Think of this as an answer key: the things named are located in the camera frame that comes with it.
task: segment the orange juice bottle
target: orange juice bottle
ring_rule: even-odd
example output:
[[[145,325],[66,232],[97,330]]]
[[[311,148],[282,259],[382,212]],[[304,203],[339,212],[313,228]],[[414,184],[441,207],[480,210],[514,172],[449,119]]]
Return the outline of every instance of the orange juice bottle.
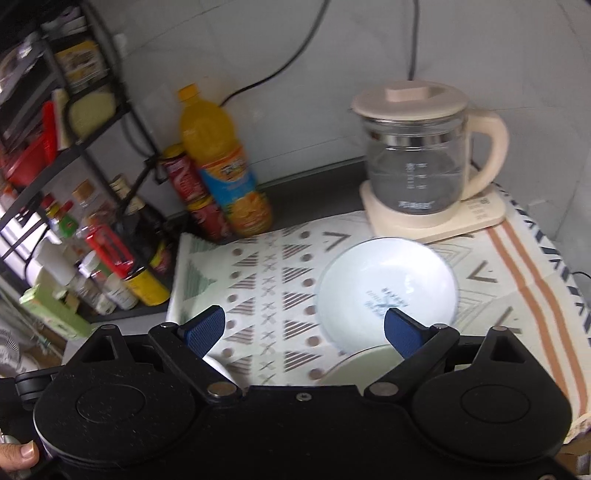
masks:
[[[178,97],[185,105],[180,120],[183,145],[228,222],[243,236],[267,231],[271,207],[256,189],[232,120],[215,103],[202,99],[194,83],[180,89]]]

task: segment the orange stripe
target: orange stripe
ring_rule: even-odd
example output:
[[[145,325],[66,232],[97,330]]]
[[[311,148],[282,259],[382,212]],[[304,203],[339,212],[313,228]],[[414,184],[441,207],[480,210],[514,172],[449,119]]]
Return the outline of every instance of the orange stripe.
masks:
[[[544,352],[548,357],[548,362],[550,363],[550,371],[552,372],[552,377],[556,384],[560,387],[562,392],[567,395],[568,391],[566,389],[566,381],[564,379],[564,374],[562,373],[562,369],[560,368],[560,363],[558,362],[558,356],[556,355],[556,350],[554,350],[554,345],[552,344],[552,340],[550,338],[550,332],[548,331],[548,326],[546,325],[546,320],[544,318],[544,314],[542,313],[542,309],[540,305],[536,301],[535,297],[533,296],[529,287],[525,284],[525,278],[517,268],[515,261],[509,255],[509,252],[506,250],[505,246],[501,242],[499,234],[495,232],[494,227],[487,228],[486,232],[491,237],[492,243],[496,248],[496,251],[499,253],[503,262],[513,275],[515,279],[515,283],[517,284],[517,289],[523,296],[527,306],[530,308],[531,313],[534,314],[535,322],[538,326],[538,331],[540,332],[540,339],[542,341],[542,347],[544,348]]]
[[[527,268],[529,268],[531,274],[534,277],[535,284],[538,286],[538,288],[548,301],[548,304],[550,305],[550,309],[552,310],[552,314],[554,315],[554,320],[556,321],[556,326],[558,327],[558,335],[560,336],[560,340],[562,341],[562,345],[566,353],[566,358],[569,360],[570,368],[573,371],[574,382],[577,386],[577,392],[579,393],[579,416],[581,416],[585,412],[587,412],[587,402],[589,400],[589,396],[587,394],[587,385],[584,380],[583,370],[581,369],[581,365],[579,364],[577,354],[574,351],[573,341],[570,338],[568,328],[566,328],[566,321],[564,319],[562,310],[558,305],[558,301],[556,300],[554,292],[548,285],[548,282],[546,282],[546,280],[544,280],[540,275],[540,272],[535,266],[533,260],[528,255],[523,244],[519,240],[519,237],[517,237],[517,234],[515,233],[513,226],[509,222],[504,222],[503,228],[505,229],[505,232],[507,232],[507,235],[511,239],[511,242],[513,242],[513,244],[515,245],[517,253],[519,253],[520,257],[525,262]]]

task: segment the jar lid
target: jar lid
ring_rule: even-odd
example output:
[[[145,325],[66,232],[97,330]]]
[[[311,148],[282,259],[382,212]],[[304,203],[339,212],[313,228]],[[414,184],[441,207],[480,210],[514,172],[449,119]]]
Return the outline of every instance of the jar lid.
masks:
[[[178,157],[179,155],[183,155],[185,153],[184,147],[182,143],[175,143],[174,145],[170,145],[166,147],[162,152],[162,157],[165,159]]]
[[[468,97],[457,88],[423,80],[402,80],[358,94],[351,107],[364,117],[386,121],[420,121],[461,112]]]
[[[100,258],[99,256],[96,254],[95,251],[92,251],[90,253],[88,253],[83,259],[82,259],[82,266],[85,268],[85,270],[88,273],[92,273],[94,272],[94,270],[97,269],[97,267],[100,264]]]
[[[84,203],[95,192],[95,188],[88,180],[83,181],[72,192],[72,196],[78,203]]]

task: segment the fingernail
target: fingernail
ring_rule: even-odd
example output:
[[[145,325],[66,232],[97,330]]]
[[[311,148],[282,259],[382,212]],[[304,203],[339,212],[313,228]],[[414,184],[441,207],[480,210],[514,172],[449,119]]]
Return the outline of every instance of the fingernail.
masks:
[[[21,457],[28,459],[32,458],[33,455],[35,455],[35,445],[33,444],[33,441],[30,441],[21,447]]]

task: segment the white bowl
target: white bowl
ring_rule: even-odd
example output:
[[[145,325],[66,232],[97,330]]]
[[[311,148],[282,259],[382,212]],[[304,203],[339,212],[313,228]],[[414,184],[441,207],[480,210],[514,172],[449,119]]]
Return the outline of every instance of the white bowl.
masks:
[[[450,325],[457,302],[456,277],[433,250],[404,238],[376,238],[346,250],[325,269],[316,306],[326,336],[354,353],[388,343],[389,308],[425,326]]]
[[[318,381],[318,385],[355,385],[359,393],[402,363],[402,356],[392,345],[368,348],[335,365]]]

